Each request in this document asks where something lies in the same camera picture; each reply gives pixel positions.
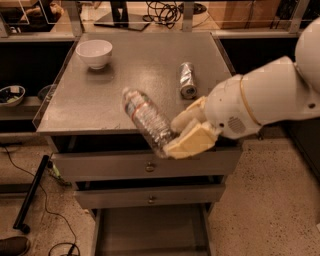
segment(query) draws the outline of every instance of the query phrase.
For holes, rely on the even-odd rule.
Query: white bowl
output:
[[[21,103],[26,90],[20,85],[11,85],[0,90],[0,107],[14,107]]]
[[[111,60],[112,44],[106,40],[89,40],[76,48],[80,59],[92,69],[104,68]]]

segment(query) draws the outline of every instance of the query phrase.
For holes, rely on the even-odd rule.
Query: can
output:
[[[194,66],[191,62],[184,62],[179,68],[180,93],[185,99],[192,99],[197,95],[197,87],[194,77]]]

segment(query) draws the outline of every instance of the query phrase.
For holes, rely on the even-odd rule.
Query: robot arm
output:
[[[218,136],[239,139],[267,124],[320,116],[320,18],[301,34],[296,63],[284,56],[219,83],[171,123],[180,136],[164,147],[185,158],[214,146]]]

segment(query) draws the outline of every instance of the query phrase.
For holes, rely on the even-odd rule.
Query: plastic bottle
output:
[[[125,88],[122,103],[127,115],[144,136],[151,149],[160,158],[167,158],[163,146],[176,137],[170,121],[154,102],[142,91]]]

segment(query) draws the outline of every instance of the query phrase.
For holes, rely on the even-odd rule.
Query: drawer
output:
[[[88,190],[74,192],[84,209],[102,209],[134,206],[214,203],[220,200],[224,184],[163,186]]]
[[[52,160],[65,180],[93,181],[183,177],[195,175],[228,175],[241,156],[238,147],[207,151],[188,159],[160,159],[152,152],[96,152],[54,154]]]
[[[100,209],[92,256],[216,255],[204,205]]]

